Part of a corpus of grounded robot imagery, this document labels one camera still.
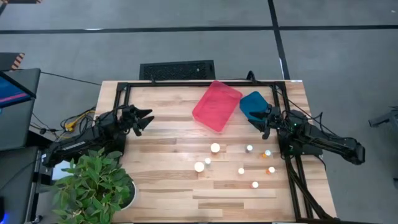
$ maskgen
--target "white pot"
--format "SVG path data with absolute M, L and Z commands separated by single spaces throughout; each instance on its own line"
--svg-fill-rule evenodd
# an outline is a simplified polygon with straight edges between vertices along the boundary
M 134 197 L 132 198 L 132 200 L 131 200 L 131 202 L 129 203 L 128 206 L 122 208 L 122 211 L 125 210 L 125 209 L 127 209 L 127 208 L 129 208 L 129 207 L 132 205 L 132 203 L 136 200 L 136 197 L 137 197 L 137 187 L 136 187 L 134 181 L 132 181 L 131 183 L 132 183 L 132 185 L 134 186 Z

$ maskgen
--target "blue container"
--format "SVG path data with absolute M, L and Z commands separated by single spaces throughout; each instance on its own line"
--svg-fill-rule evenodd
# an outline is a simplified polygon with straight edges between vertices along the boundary
M 259 92 L 254 91 L 241 99 L 239 107 L 248 119 L 260 121 L 260 119 L 251 116 L 250 112 L 263 112 L 268 108 L 268 103 Z

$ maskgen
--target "gray floor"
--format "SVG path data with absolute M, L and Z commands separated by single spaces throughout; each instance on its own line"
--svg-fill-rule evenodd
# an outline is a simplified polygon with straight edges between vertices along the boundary
M 393 0 L 275 0 L 275 8 L 281 26 L 398 24 Z M 45 0 L 9 5 L 0 17 L 0 30 L 269 25 L 266 0 Z M 338 216 L 396 223 L 397 133 L 389 125 L 372 129 L 367 120 L 398 105 L 398 30 L 281 35 L 290 76 L 304 81 L 312 113 L 323 111 L 325 125 L 367 149 L 361 166 L 326 153 Z M 248 70 L 261 79 L 282 78 L 272 31 L 2 35 L 0 50 L 26 53 L 22 68 L 91 82 L 134 80 L 140 63 L 179 60 L 214 60 L 217 78 L 245 77 Z M 99 92 L 97 86 L 46 75 L 39 85 L 34 112 L 54 127 L 93 106 Z M 46 202 L 40 198 L 43 213 Z

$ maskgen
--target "potted plant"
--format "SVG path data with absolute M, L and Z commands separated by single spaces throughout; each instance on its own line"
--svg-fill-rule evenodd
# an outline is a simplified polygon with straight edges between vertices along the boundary
M 114 151 L 104 156 L 104 149 L 89 151 L 77 164 L 63 169 L 71 176 L 56 181 L 54 203 L 60 224 L 110 223 L 116 211 L 130 206 L 136 194 L 132 179 L 115 159 L 122 155 Z

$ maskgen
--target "yellow cable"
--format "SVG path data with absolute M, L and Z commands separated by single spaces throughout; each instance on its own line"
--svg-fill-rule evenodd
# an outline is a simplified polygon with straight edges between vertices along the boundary
M 83 113 L 82 115 L 80 115 L 78 118 L 76 118 L 74 121 L 72 121 L 71 123 L 65 124 L 65 129 L 68 132 L 74 132 L 75 131 L 75 126 L 77 124 L 77 122 L 79 122 L 79 120 L 83 119 L 86 115 L 88 115 L 89 113 L 95 113 L 94 110 L 91 111 L 87 111 L 86 113 Z

